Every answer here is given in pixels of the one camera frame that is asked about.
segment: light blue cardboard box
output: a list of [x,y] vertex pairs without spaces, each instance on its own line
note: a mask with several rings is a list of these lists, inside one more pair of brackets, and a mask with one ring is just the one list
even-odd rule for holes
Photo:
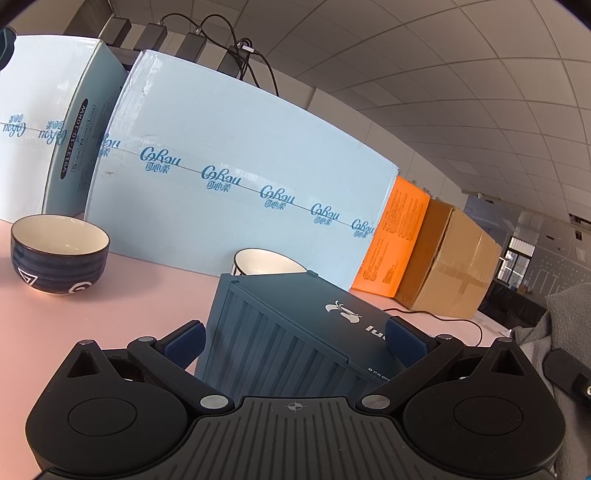
[[97,162],[86,220],[111,251],[220,275],[242,248],[349,288],[394,185],[392,162],[320,118],[145,51]]
[[17,37],[0,72],[0,219],[84,211],[125,78],[95,38]]

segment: blue storage box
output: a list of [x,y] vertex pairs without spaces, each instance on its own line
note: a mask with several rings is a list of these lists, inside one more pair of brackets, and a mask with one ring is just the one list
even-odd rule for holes
[[224,274],[195,375],[244,396],[355,401],[404,366],[387,348],[388,313],[314,272]]

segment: gray cloth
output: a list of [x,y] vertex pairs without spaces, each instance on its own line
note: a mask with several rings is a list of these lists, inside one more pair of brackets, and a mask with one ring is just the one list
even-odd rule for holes
[[566,422],[564,443],[554,464],[560,480],[584,480],[591,475],[591,410],[552,386],[542,373],[550,350],[562,348],[591,368],[591,283],[547,297],[548,311],[534,328],[518,327],[513,338],[544,379]]

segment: table surface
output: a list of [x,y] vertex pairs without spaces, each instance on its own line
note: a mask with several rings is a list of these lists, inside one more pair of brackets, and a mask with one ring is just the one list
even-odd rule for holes
[[[0,220],[0,478],[33,480],[39,468],[25,438],[25,422],[74,344],[91,338],[102,348],[123,348],[143,335],[161,338],[190,319],[205,322],[218,278],[109,254],[105,273],[92,288],[51,296],[30,288],[14,272],[10,226]],[[351,293],[381,309],[400,307],[392,299]],[[480,336],[467,322],[401,316],[429,335],[451,333],[467,345]],[[483,346],[506,333],[479,312],[474,320],[483,327]]]

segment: crosshair marking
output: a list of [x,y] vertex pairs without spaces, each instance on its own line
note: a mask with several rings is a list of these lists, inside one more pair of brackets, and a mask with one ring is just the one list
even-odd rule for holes
[[302,405],[300,402],[291,402],[289,405],[285,406],[286,408],[289,408],[291,411],[300,411],[302,408],[305,408],[305,405]]

